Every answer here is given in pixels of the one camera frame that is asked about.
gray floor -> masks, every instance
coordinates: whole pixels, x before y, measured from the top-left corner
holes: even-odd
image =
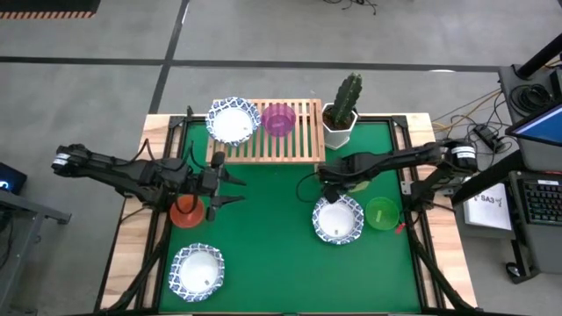
[[[321,0],[191,0],[177,59],[508,65],[562,30],[556,0],[375,0],[371,8]],[[163,58],[179,0],[104,0],[87,21],[0,20],[0,55]],[[59,144],[134,154],[159,67],[0,64],[0,161],[30,177],[31,200],[72,212],[49,223],[25,269],[17,302],[41,315],[91,311],[123,203],[110,188],[63,179],[49,168]],[[332,101],[343,70],[173,68],[160,113],[205,111],[214,98],[318,97]],[[433,118],[497,89],[482,73],[364,71],[359,110],[425,111]],[[488,119],[491,104],[476,111]],[[502,119],[507,111],[500,108]],[[440,120],[449,123],[449,118]],[[465,126],[453,135],[464,136]],[[480,147],[481,168],[491,161]],[[506,243],[461,226],[479,305],[488,311],[557,315],[561,276],[512,285]]]

blue and white bowl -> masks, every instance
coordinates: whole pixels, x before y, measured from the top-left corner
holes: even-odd
[[[186,302],[206,300],[221,287],[225,261],[217,248],[194,243],[174,256],[168,276],[169,288]]]
[[[207,131],[221,143],[238,147],[262,124],[260,113],[249,100],[227,97],[215,101],[205,118]]]
[[[351,197],[341,195],[333,204],[322,197],[314,206],[314,231],[325,242],[350,243],[361,236],[363,225],[363,208]]]

pink cup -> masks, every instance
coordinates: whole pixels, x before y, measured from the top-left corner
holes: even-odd
[[[272,104],[262,114],[262,125],[271,136],[284,137],[295,127],[297,116],[287,104]]]

white pot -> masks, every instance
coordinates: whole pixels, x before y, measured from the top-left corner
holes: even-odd
[[[334,104],[332,103],[324,104],[324,107],[322,108],[322,113],[330,105],[334,105]],[[353,122],[351,123],[351,126],[346,130],[332,131],[326,126],[326,124],[322,123],[324,125],[324,142],[326,143],[326,147],[336,150],[348,143],[349,136],[351,135],[351,131],[353,130],[353,127],[357,122],[357,114],[354,111],[352,111],[351,114],[353,114]]]

green mat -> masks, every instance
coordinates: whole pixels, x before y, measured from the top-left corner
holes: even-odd
[[[205,159],[207,131],[194,125],[194,155]],[[327,151],[327,160],[358,151],[392,150],[387,123],[357,124],[348,145]],[[246,201],[222,207],[214,222],[192,229],[174,227],[168,262],[182,247],[202,242],[220,249],[225,259],[223,286],[209,299],[186,303],[163,279],[160,312],[419,312],[407,234],[380,232],[365,225],[348,245],[322,241],[312,225],[313,203],[299,202],[295,185],[312,165],[227,165],[248,183],[223,184],[223,195]],[[306,179],[301,195],[320,197],[320,185]],[[350,194],[365,208],[374,197],[401,207],[395,171],[379,175],[366,190]]]

